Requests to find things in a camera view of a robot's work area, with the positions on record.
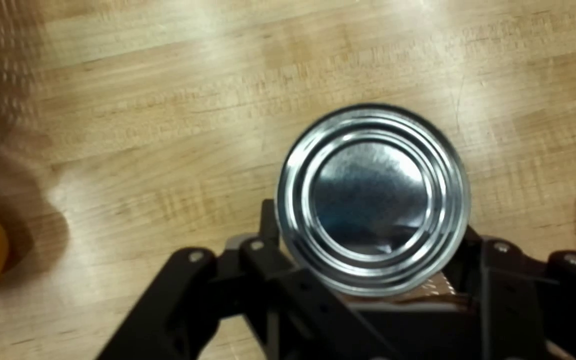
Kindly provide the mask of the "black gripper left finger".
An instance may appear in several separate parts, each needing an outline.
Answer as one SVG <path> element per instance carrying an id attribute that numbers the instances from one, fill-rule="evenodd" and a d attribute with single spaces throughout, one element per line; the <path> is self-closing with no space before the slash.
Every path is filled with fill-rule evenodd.
<path id="1" fill-rule="evenodd" d="M 402 360 L 402 352 L 281 249 L 275 203 L 260 230 L 217 253 L 177 249 L 97 360 L 199 360 L 221 322 L 247 319 L 269 360 Z"/>

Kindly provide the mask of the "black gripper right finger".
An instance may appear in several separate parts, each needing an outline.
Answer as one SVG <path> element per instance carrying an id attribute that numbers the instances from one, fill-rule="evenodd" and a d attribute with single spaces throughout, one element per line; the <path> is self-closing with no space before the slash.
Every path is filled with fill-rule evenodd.
<path id="1" fill-rule="evenodd" d="M 484 360 L 576 360 L 576 249 L 536 260 L 468 227 L 456 264 L 459 287 L 478 308 Z"/>

